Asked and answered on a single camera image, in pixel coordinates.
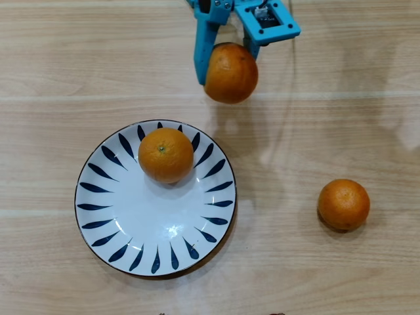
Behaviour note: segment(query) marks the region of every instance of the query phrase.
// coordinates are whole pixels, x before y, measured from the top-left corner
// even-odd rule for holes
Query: blue robotic gripper
[[[194,64],[198,81],[205,85],[207,69],[220,25],[231,12],[243,24],[243,45],[255,59],[261,46],[292,39],[301,29],[281,0],[187,0],[197,19]]]

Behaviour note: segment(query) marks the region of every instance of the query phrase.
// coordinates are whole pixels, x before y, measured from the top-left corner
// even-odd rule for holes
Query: table surface
[[[0,1],[0,313],[420,313],[420,1],[293,0],[303,33],[258,59],[253,96],[205,96],[185,0]],[[233,18],[217,41],[240,41]],[[232,162],[229,237],[178,278],[110,268],[80,236],[79,172],[137,121],[185,121]],[[322,187],[364,185],[338,234]]]

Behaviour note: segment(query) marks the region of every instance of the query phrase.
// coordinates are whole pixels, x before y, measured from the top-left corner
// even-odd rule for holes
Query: mandarin orange
[[[348,179],[327,184],[318,199],[318,211],[325,222],[338,230],[354,230],[369,215],[370,199],[362,185]]]
[[[241,45],[223,43],[213,49],[204,91],[213,100],[235,104],[248,98],[258,83],[258,67]]]
[[[190,140],[172,128],[160,128],[145,136],[138,148],[143,171],[158,182],[171,184],[192,168],[194,151]]]

